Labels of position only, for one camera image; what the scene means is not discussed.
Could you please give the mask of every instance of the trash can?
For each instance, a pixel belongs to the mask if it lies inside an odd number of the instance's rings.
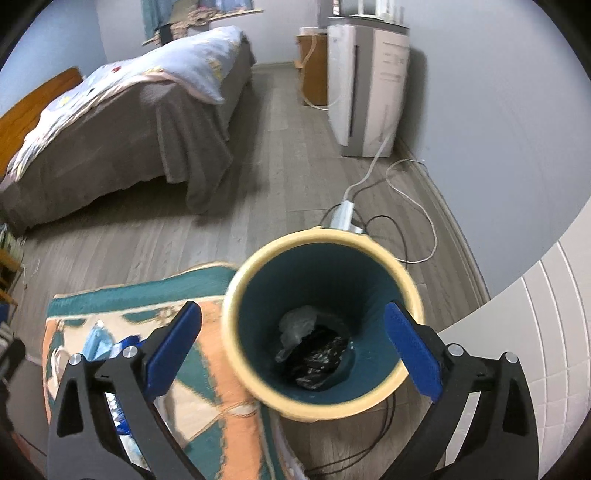
[[[408,375],[384,328],[384,307],[394,299],[424,323],[410,275],[367,235],[325,228],[292,233],[254,253],[234,276],[223,303],[223,345],[240,382],[281,415],[348,417],[380,403]],[[352,340],[350,372],[321,391],[286,379],[275,359],[281,318],[305,305],[342,319]]]

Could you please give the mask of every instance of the black plastic bag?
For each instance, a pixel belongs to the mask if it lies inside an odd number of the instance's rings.
[[[349,339],[316,325],[285,360],[285,376],[307,390],[318,390],[337,370]]]

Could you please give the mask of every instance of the blue gripper pad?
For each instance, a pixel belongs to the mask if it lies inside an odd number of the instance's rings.
[[[188,301],[176,314],[172,328],[146,366],[144,397],[153,402],[165,395],[201,331],[201,308]]]
[[[386,305],[384,323],[418,391],[436,402],[443,391],[439,363],[394,302]]]

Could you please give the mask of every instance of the metal screw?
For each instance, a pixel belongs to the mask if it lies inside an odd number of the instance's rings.
[[[516,364],[519,361],[519,357],[517,357],[517,355],[514,354],[513,352],[507,352],[505,354],[505,358],[507,359],[508,362],[510,362],[512,364]]]
[[[453,356],[462,356],[464,354],[464,349],[456,343],[452,343],[447,347],[447,351]]]
[[[82,355],[79,353],[75,353],[70,357],[70,365],[78,365],[82,362]]]
[[[132,358],[138,354],[138,348],[134,345],[127,346],[123,349],[123,356],[125,358]]]

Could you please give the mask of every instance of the wooden headboard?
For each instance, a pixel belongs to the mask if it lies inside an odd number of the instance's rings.
[[[80,82],[78,69],[67,69],[33,90],[0,118],[0,177],[21,149],[26,134],[37,126],[43,109]]]

